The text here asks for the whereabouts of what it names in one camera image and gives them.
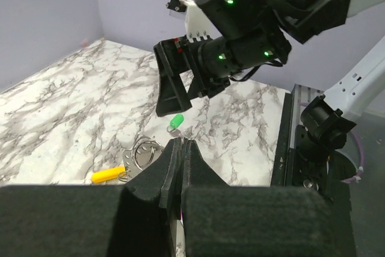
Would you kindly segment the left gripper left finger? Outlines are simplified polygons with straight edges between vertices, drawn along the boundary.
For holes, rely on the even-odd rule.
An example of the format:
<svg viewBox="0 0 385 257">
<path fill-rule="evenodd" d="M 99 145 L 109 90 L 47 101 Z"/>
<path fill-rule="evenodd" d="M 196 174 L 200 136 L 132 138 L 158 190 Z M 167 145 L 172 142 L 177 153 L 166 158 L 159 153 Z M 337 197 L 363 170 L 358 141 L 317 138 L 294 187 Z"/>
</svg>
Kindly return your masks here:
<svg viewBox="0 0 385 257">
<path fill-rule="evenodd" d="M 123 185 L 1 188 L 2 256 L 174 256 L 179 138 Z"/>
</svg>

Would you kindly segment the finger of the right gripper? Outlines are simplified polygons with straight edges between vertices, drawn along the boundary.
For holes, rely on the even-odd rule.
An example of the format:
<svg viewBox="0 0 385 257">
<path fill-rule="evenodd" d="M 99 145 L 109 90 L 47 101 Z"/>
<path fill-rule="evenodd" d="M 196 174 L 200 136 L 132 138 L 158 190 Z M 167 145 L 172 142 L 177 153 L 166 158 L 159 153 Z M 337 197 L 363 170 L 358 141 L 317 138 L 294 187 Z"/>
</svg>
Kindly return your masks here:
<svg viewBox="0 0 385 257">
<path fill-rule="evenodd" d="M 180 74 L 189 68 L 178 40 L 163 40 L 155 45 L 153 50 L 159 72 L 156 115 L 164 117 L 187 111 L 192 104 Z"/>
<path fill-rule="evenodd" d="M 189 98 L 203 98 L 207 96 L 207 79 L 199 71 L 193 73 L 193 79 L 187 95 Z"/>
</svg>

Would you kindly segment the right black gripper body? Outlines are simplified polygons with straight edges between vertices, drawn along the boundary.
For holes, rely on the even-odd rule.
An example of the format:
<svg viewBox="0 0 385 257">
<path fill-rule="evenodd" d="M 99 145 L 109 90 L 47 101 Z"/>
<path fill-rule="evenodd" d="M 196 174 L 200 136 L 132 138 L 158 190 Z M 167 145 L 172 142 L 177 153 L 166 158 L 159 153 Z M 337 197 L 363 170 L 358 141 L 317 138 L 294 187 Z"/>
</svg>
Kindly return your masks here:
<svg viewBox="0 0 385 257">
<path fill-rule="evenodd" d="M 189 70 L 180 77 L 188 92 L 193 73 L 207 79 L 207 96 L 229 85 L 231 76 L 263 64 L 282 66 L 291 50 L 266 0 L 194 0 L 211 21 L 209 40 L 178 38 Z"/>
</svg>

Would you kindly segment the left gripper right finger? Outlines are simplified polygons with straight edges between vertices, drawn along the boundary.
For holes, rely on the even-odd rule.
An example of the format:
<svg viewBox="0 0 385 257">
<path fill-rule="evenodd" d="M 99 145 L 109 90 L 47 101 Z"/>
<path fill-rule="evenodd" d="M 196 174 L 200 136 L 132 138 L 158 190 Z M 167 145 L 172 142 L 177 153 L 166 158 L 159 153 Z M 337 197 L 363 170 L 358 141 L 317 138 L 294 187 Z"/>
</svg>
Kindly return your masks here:
<svg viewBox="0 0 385 257">
<path fill-rule="evenodd" d="M 183 147 L 187 256 L 356 256 L 350 189 L 330 167 L 325 189 L 231 187 Z"/>
</svg>

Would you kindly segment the green capped key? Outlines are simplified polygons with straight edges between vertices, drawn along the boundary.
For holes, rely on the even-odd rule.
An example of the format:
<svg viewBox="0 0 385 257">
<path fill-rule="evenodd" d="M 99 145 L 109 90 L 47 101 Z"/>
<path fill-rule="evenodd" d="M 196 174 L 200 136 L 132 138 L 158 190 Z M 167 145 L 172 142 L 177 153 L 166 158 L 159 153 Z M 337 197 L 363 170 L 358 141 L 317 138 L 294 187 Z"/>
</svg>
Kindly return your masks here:
<svg viewBox="0 0 385 257">
<path fill-rule="evenodd" d="M 175 115 L 169 122 L 167 126 L 167 132 L 172 136 L 172 137 L 178 137 L 181 134 L 181 131 L 179 127 L 181 124 L 183 124 L 185 118 L 182 114 L 177 114 Z"/>
</svg>

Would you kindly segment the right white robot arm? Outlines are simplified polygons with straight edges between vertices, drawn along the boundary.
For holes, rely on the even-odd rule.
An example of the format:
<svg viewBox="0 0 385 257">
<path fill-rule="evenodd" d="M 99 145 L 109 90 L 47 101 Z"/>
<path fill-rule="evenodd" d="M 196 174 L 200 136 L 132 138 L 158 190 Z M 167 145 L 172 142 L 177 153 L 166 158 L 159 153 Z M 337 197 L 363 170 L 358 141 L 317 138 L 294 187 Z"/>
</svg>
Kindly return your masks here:
<svg viewBox="0 0 385 257">
<path fill-rule="evenodd" d="M 245 70 L 281 67 L 290 39 L 306 43 L 340 27 L 384 0 L 174 0 L 186 8 L 186 34 L 154 47 L 159 70 L 158 116 L 181 113 L 195 98 L 212 98 L 238 82 Z M 304 109 L 308 148 L 335 150 L 372 101 L 384 90 L 384 42 L 355 53 L 351 41 L 312 49 L 326 66 L 326 87 Z"/>
</svg>

